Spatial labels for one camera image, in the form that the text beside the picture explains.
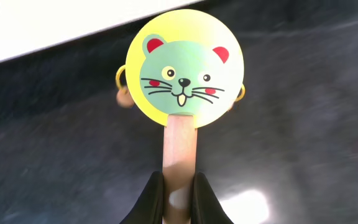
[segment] dark countertop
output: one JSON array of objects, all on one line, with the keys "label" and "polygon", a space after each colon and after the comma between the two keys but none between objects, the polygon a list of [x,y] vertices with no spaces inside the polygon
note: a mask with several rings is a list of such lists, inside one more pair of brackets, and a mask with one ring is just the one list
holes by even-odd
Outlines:
[{"label": "dark countertop", "polygon": [[[211,13],[234,27],[232,8]],[[199,130],[198,170],[218,198],[263,192],[267,224],[358,224],[358,13],[302,30],[237,25],[247,95]],[[0,223],[118,223],[161,169],[163,128],[114,100],[124,59],[108,57],[130,39],[107,39],[0,65]]]}]

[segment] yellow ring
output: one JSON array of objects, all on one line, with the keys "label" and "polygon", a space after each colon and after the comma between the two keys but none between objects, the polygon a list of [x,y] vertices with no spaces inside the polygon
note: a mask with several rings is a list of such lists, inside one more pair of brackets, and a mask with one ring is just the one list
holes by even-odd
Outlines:
[{"label": "yellow ring", "polygon": [[241,84],[241,94],[239,97],[236,98],[235,102],[238,102],[239,100],[243,99],[243,97],[246,95],[246,88],[244,84]]},{"label": "yellow ring", "polygon": [[122,89],[122,85],[121,85],[121,82],[119,79],[121,78],[121,74],[124,70],[125,70],[125,65],[119,67],[117,74],[116,74],[116,85],[117,85],[118,90]]}]

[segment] green cartoon animal face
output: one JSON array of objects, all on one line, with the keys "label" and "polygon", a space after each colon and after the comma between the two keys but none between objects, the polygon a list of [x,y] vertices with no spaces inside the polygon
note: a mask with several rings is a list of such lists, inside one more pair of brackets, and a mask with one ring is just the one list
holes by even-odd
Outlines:
[{"label": "green cartoon animal face", "polygon": [[184,40],[167,43],[159,35],[149,35],[143,52],[146,59],[140,86],[158,110],[198,116],[226,105],[223,101],[232,98],[226,94],[233,85],[224,71],[229,58],[224,47],[211,49]]}]

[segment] black nose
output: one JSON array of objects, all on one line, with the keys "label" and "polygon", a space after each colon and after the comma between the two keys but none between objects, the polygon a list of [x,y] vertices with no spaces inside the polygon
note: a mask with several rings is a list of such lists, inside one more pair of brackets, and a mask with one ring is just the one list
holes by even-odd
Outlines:
[{"label": "black nose", "polygon": [[181,78],[179,79],[179,85],[181,85],[183,88],[190,85],[190,80],[187,78]]}]

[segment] toy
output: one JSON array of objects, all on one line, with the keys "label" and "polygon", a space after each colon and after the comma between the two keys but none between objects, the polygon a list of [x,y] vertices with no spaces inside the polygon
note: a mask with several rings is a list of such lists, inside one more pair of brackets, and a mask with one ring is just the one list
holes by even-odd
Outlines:
[{"label": "toy", "polygon": [[[119,81],[124,69],[127,88]],[[126,108],[135,103],[165,126],[166,223],[186,223],[190,218],[197,128],[215,121],[244,97],[243,77],[236,38],[222,22],[200,11],[159,15],[132,41],[126,64],[116,75],[117,101]]]}]

